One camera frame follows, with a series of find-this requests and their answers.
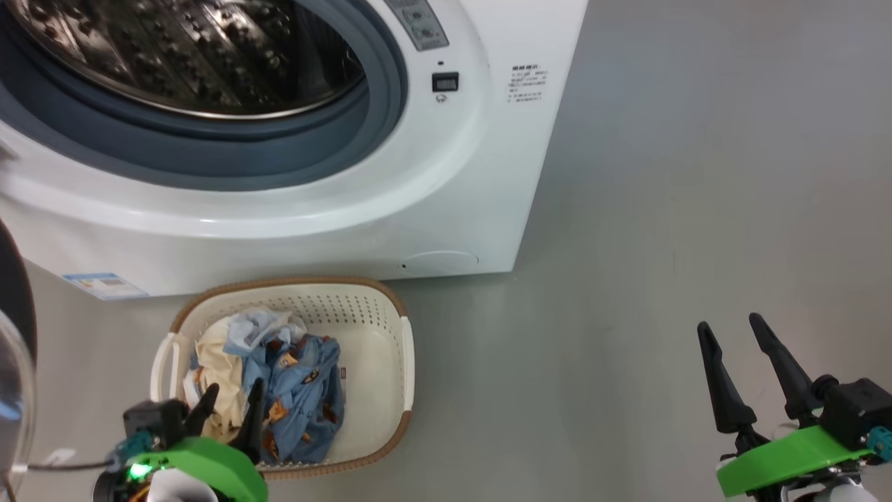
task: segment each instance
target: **washing machine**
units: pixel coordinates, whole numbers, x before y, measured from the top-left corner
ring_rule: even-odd
[[[0,218],[103,299],[512,269],[586,0],[0,0]]]

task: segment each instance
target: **beige cloth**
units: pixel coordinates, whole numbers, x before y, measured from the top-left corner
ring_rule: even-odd
[[[231,319],[231,316],[225,317],[213,323],[195,343],[201,367],[198,386],[202,394],[211,384],[219,385],[214,413],[204,422],[202,435],[223,443],[238,434],[247,403],[247,396],[242,392],[242,358],[223,352]]]

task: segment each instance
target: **white plastic basket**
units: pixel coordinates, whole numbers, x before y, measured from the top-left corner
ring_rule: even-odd
[[[180,311],[158,347],[152,400],[184,399],[182,381],[194,343],[219,319],[255,306],[290,310],[310,333],[341,345],[346,368],[344,423],[321,464],[261,464],[267,480],[337,473],[372,464],[393,450],[409,426],[415,396],[412,327],[396,295],[375,280],[320,277],[261,280],[211,289]],[[165,394],[164,368],[170,364]]]

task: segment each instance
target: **brown basket rim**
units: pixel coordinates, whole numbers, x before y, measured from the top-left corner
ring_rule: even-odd
[[[245,291],[247,289],[262,289],[272,288],[276,286],[292,286],[299,284],[352,284],[356,286],[368,286],[372,289],[377,289],[378,291],[384,293],[384,295],[387,296],[391,302],[393,302],[393,306],[396,307],[397,314],[399,314],[400,317],[408,317],[406,314],[406,307],[402,304],[400,298],[396,296],[396,293],[394,293],[392,289],[388,288],[378,280],[368,279],[365,277],[320,275],[312,277],[289,277],[282,279],[249,280],[246,282],[237,282],[234,284],[227,284],[225,286],[208,289],[201,295],[190,300],[189,303],[187,303],[186,306],[184,306],[179,311],[179,314],[177,314],[177,317],[170,325],[170,332],[179,333],[179,330],[183,327],[183,322],[186,320],[186,317],[188,317],[189,314],[191,314],[192,311],[196,307],[198,307],[198,305],[201,305],[202,303],[204,303],[205,300],[208,300],[212,297],[218,297],[220,295],[225,295],[226,293]],[[367,465],[373,464],[390,454],[390,452],[392,452],[393,449],[396,448],[398,444],[400,444],[402,437],[406,434],[406,429],[409,427],[409,421],[411,420],[411,417],[412,412],[410,410],[403,411],[400,423],[397,425],[396,431],[393,433],[391,438],[371,455],[363,456],[353,460],[347,460],[344,462],[338,462],[336,464],[313,465],[309,467],[271,466],[268,471],[261,470],[260,474],[266,481],[295,480],[299,478],[309,478],[312,476],[319,476],[323,474],[342,473],[344,471],[359,469],[360,467],[365,467]]]

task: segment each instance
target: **concrete floor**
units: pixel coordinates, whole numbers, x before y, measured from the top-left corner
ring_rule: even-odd
[[[416,332],[408,434],[272,499],[719,499],[733,441],[704,319],[765,434],[786,417],[751,311],[813,377],[892,389],[891,21],[883,0],[592,0],[516,271],[393,283]],[[103,304],[30,272],[34,458],[101,457],[185,299]],[[881,499],[891,473],[868,476]],[[33,474],[21,498],[91,481]]]

